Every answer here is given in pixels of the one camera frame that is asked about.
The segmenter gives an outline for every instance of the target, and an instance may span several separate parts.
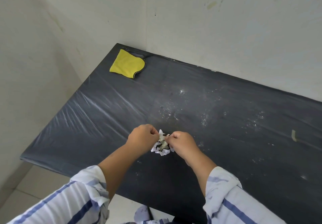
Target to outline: hand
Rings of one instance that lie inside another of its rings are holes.
[[[131,132],[125,145],[140,157],[151,150],[159,138],[159,132],[152,125],[140,125]]]
[[[183,158],[189,165],[189,160],[193,159],[196,153],[201,153],[193,137],[187,132],[173,132],[165,138],[165,141],[175,152]]]

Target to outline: yellow cloth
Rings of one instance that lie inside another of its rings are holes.
[[[143,59],[135,57],[121,49],[110,68],[110,72],[118,73],[128,78],[134,78],[135,74],[141,71],[144,66],[145,62]]]

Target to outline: left hand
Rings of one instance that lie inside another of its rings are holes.
[[[140,157],[151,150],[159,138],[159,132],[152,125],[140,125],[131,132],[125,145]]]

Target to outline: white paper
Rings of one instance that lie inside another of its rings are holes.
[[[164,149],[163,147],[168,146],[167,142],[164,141],[164,139],[167,137],[164,136],[163,131],[160,129],[159,130],[159,141],[155,143],[153,148],[151,149],[151,152],[155,152],[157,154],[160,154],[161,156],[167,155],[170,153],[170,151],[174,152],[175,150],[169,146],[170,149]]]

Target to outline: black table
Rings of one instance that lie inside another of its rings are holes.
[[[121,48],[146,61],[135,79],[109,72]],[[206,155],[286,222],[321,223],[322,103],[121,44],[21,158],[71,177],[146,123],[191,133]],[[175,153],[140,157],[117,193],[206,223],[197,179]]]

